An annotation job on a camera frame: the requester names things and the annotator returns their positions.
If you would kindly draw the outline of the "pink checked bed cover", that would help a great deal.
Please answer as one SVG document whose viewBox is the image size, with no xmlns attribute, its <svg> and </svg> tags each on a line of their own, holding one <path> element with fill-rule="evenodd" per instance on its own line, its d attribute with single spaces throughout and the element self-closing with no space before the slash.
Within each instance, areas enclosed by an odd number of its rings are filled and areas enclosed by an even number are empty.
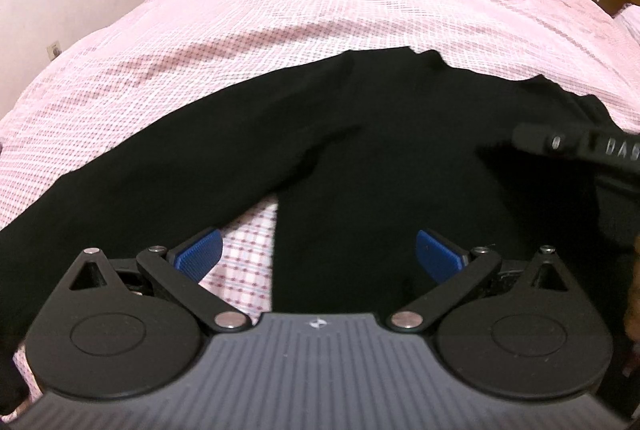
<svg viewBox="0 0 640 430">
<path fill-rule="evenodd" d="M 150 122 L 265 72 L 346 50 L 434 49 L 544 75 L 639 127 L 639 11 L 593 0 L 146 0 L 78 40 L 1 119 L 1 220 Z"/>
</svg>

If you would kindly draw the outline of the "wall power socket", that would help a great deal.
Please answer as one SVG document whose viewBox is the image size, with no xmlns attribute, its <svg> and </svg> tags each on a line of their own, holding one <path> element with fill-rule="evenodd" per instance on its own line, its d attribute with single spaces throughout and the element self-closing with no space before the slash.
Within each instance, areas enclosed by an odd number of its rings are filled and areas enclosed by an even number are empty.
<svg viewBox="0 0 640 430">
<path fill-rule="evenodd" d="M 56 58 L 58 58 L 62 53 L 60 42 L 55 41 L 49 44 L 47 46 L 47 53 L 49 60 L 55 60 Z"/>
</svg>

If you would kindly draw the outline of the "black garment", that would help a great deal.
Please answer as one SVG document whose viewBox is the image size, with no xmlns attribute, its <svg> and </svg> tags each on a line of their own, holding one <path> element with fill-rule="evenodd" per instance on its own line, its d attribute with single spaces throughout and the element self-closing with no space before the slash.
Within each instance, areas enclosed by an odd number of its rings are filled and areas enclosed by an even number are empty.
<svg viewBox="0 0 640 430">
<path fill-rule="evenodd" d="M 583 160 L 516 147 L 520 124 L 620 133 L 592 95 L 408 48 L 278 70 L 150 124 L 58 178 L 2 230 L 2 412 L 27 396 L 13 355 L 81 250 L 129 258 L 175 247 L 276 196 L 278 312 L 389 316 L 433 287 L 414 254 L 422 228 L 511 258 L 554 247 L 614 339 L 599 396 L 631 415 L 639 379 L 623 373 L 623 318 L 638 198 Z"/>
</svg>

